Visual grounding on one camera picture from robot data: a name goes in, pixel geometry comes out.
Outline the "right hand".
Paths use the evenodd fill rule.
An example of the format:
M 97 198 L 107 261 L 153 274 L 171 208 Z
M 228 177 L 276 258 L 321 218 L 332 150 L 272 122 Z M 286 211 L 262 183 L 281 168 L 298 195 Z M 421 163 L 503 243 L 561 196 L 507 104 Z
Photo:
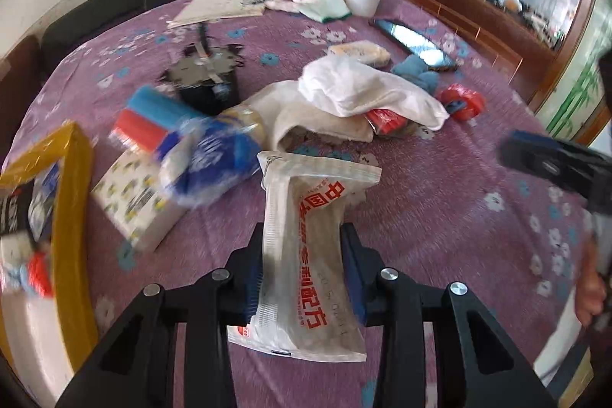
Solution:
M 598 255 L 593 240 L 584 244 L 575 297 L 576 317 L 584 327 L 588 327 L 595 317 L 602 314 L 607 295 L 604 281 L 596 270 Z

